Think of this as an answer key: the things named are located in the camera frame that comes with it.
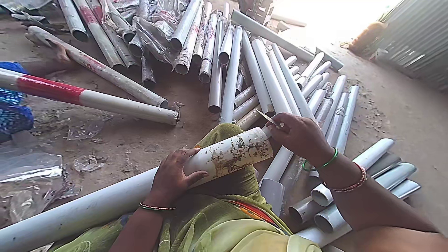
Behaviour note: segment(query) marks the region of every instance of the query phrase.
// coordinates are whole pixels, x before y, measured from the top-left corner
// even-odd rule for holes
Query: bracelet
[[[364,184],[364,182],[367,180],[366,169],[364,169],[363,167],[360,167],[358,164],[356,164],[356,166],[358,166],[359,169],[361,170],[361,178],[355,184],[353,184],[353,185],[351,185],[349,187],[346,187],[346,188],[341,188],[341,189],[330,188],[330,187],[327,186],[327,184],[325,182],[323,182],[323,185],[325,185],[331,191],[336,191],[336,192],[349,192],[349,191],[353,191],[356,188],[362,186]]]
[[[167,211],[167,210],[176,209],[175,207],[153,207],[153,206],[145,205],[145,204],[143,204],[143,202],[140,202],[140,204],[138,204],[138,206],[143,209],[146,209],[146,210],[155,210],[155,211]]]
[[[320,168],[323,168],[327,165],[329,165],[331,162],[333,162],[333,160],[337,157],[337,154],[339,154],[339,150],[336,147],[333,147],[333,149],[335,149],[335,154],[333,155],[333,157],[330,159],[330,161],[328,161],[327,163],[325,163],[323,166],[319,167],[319,168],[306,168],[305,164],[308,162],[308,160],[305,160],[305,162],[302,164],[302,169],[305,171],[317,171]]]

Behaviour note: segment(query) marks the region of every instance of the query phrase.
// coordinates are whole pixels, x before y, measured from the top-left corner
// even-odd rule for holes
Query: dusty ground
[[[37,48],[28,41],[23,36],[25,28],[17,22],[0,20],[0,30],[3,31],[0,35],[2,61],[39,61],[51,54],[48,49]],[[104,62],[95,44],[73,43]],[[446,96],[427,88],[425,83],[411,80],[392,69],[381,68],[337,45],[331,46],[330,51],[345,64],[338,74],[348,76],[347,87],[353,84],[361,87],[345,154],[353,158],[380,138],[395,139],[392,151],[403,161],[419,168],[412,179],[420,183],[422,189],[407,201],[448,235],[448,195],[444,193],[448,189],[448,169],[444,165],[444,155],[448,153],[448,129],[444,127],[448,125]],[[158,166],[169,152],[194,146],[217,125],[218,116],[207,111],[208,88],[198,81],[196,70],[181,76],[171,73],[169,66],[159,65],[155,72],[158,85],[154,91],[169,101],[185,105],[180,109],[181,123],[177,126],[114,114],[113,119],[106,122],[94,137],[101,141],[66,141],[68,126],[111,113],[38,97],[27,99],[36,119],[33,132],[63,155],[69,178],[83,186],[80,196]],[[332,73],[333,83],[338,74]],[[129,97],[86,69],[58,73],[51,79]],[[70,120],[65,120],[62,125],[55,127],[52,124],[67,118]],[[107,158],[106,165],[93,172],[75,171],[74,159],[90,154]]]

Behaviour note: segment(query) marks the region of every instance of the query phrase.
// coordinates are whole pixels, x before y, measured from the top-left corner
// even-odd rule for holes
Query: metal wall
[[[371,46],[412,78],[448,91],[448,1],[404,0],[380,19],[388,25]]]

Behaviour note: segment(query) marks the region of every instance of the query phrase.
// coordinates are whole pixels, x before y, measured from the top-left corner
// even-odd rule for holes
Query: blue cloth
[[[28,74],[17,62],[1,62],[0,68]],[[20,106],[23,94],[0,88],[0,143],[11,139],[11,134],[33,128],[31,109]]]

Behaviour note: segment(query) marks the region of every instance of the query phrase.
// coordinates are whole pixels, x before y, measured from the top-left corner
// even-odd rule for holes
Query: woman's left hand
[[[189,186],[207,177],[208,172],[197,171],[185,176],[184,164],[200,149],[178,149],[169,154],[161,163],[154,177],[151,192],[145,204],[170,207],[172,202],[185,193]]]

